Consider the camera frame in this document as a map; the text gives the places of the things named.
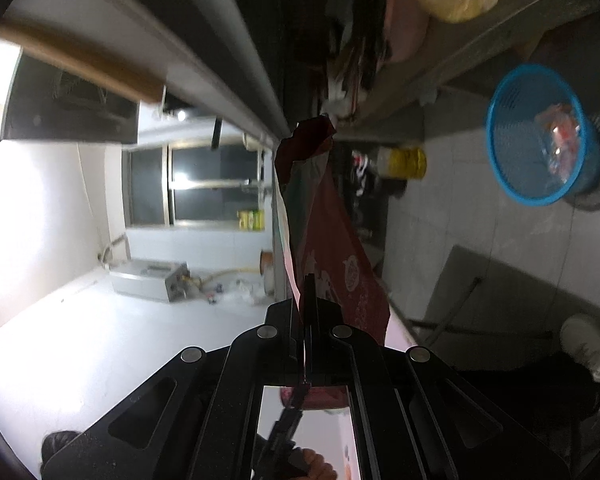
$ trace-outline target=metal rod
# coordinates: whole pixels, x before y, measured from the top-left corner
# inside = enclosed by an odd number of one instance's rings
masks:
[[[425,330],[435,330],[439,324],[433,321],[424,321],[419,319],[407,319],[410,325],[423,328]],[[465,335],[480,335],[480,336],[493,336],[493,337],[525,337],[529,339],[546,339],[550,340],[554,338],[553,332],[545,330],[544,332],[488,332],[484,330],[474,330],[473,328],[465,328],[457,325],[447,325],[445,332],[451,334],[465,334]]]
[[[169,189],[224,189],[227,187],[251,187],[258,189],[257,184],[252,184],[250,179],[217,179],[217,180],[170,180]]]
[[[442,321],[440,321],[440,323],[435,328],[433,333],[427,338],[427,340],[426,340],[427,346],[433,345],[433,343],[435,343],[438,340],[438,338],[440,337],[440,334],[442,334],[445,331],[446,326],[449,323],[451,323],[454,320],[454,318],[458,315],[458,312],[460,312],[460,309],[466,303],[466,300],[469,299],[469,297],[475,290],[475,287],[477,287],[481,281],[482,281],[482,278],[480,278],[478,276],[476,276],[472,280],[471,284],[469,285],[469,287],[467,288],[465,293],[460,297],[460,300],[451,308],[451,310],[449,312],[446,313],[446,316],[443,317]]]

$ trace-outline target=blue plastic basket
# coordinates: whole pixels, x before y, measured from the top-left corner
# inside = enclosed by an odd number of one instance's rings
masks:
[[[570,103],[580,123],[580,151],[563,182],[549,172],[551,133],[535,120],[551,105]],[[523,64],[505,76],[487,114],[491,167],[507,194],[525,205],[547,205],[590,189],[600,177],[600,143],[570,86],[553,70]]]

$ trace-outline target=shoe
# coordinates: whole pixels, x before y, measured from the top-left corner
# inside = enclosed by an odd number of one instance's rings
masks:
[[[587,367],[593,380],[600,383],[600,329],[592,317],[576,314],[567,319],[560,329],[560,344],[562,350]]]

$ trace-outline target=hand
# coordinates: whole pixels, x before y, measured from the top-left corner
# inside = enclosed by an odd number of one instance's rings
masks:
[[[313,449],[303,449],[302,456],[304,461],[311,466],[309,475],[294,480],[336,480],[338,474],[333,470],[333,466],[324,461],[322,455],[317,454]]]

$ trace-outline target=window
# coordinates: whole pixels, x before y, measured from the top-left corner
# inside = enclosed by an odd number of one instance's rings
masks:
[[[123,159],[127,226],[238,227],[238,211],[262,208],[262,151],[242,139],[128,150]]]

